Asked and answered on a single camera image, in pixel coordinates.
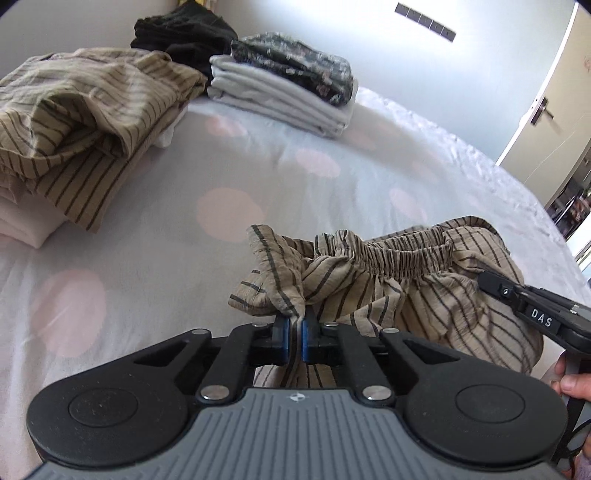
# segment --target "elastic waistband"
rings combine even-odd
[[[316,255],[349,257],[373,274],[402,279],[449,269],[453,242],[438,225],[368,242],[349,230],[339,230],[334,235],[318,235],[314,250]]]

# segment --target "round black pad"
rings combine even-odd
[[[31,402],[27,427],[45,460],[107,468],[164,450],[187,419],[186,399],[170,379],[129,362],[49,385]]]
[[[70,415],[89,427],[112,427],[131,418],[138,409],[137,399],[119,388],[94,388],[70,403]]]
[[[476,359],[430,366],[405,418],[434,450],[483,467],[550,456],[566,427],[560,397],[539,380]]]
[[[464,415],[483,423],[515,420],[525,409],[521,395],[499,385],[465,388],[456,396],[456,405]]]

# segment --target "white bedsheet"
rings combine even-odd
[[[39,250],[0,238],[0,477],[39,463],[25,428],[45,385],[194,327],[251,319],[228,296],[255,261],[245,228],[365,238],[463,215],[490,221],[527,282],[591,304],[534,196],[473,147],[360,89],[340,140],[205,98],[150,149],[100,232],[62,226]]]

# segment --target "door handle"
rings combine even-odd
[[[548,99],[546,97],[542,98],[542,101],[540,102],[538,109],[535,111],[534,116],[531,117],[530,123],[535,125],[542,116],[542,113],[545,113],[551,119],[554,119],[554,115],[552,115],[548,110]]]

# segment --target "stack of folded clothes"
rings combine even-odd
[[[232,42],[211,58],[210,98],[261,113],[323,137],[349,125],[358,83],[349,62],[279,33]]]
[[[221,17],[191,0],[169,14],[138,20],[131,47],[165,51],[173,61],[211,80],[209,57],[230,53],[230,44],[237,38]]]
[[[96,232],[138,160],[205,84],[157,51],[27,60],[0,80],[0,233],[38,248],[65,220]]]

